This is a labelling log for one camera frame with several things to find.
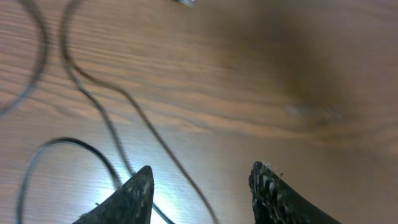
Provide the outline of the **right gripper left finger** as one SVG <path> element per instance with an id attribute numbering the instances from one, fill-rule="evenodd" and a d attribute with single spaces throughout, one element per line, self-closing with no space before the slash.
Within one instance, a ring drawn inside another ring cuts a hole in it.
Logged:
<path id="1" fill-rule="evenodd" d="M 144 166 L 104 202 L 73 224 L 149 224 L 153 198 L 152 168 Z"/>

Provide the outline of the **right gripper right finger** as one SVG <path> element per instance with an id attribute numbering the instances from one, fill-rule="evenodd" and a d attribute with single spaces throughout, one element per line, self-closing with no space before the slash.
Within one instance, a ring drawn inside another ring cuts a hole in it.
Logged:
<path id="1" fill-rule="evenodd" d="M 248 183 L 256 224 L 340 224 L 286 184 L 270 164 L 256 161 Z"/>

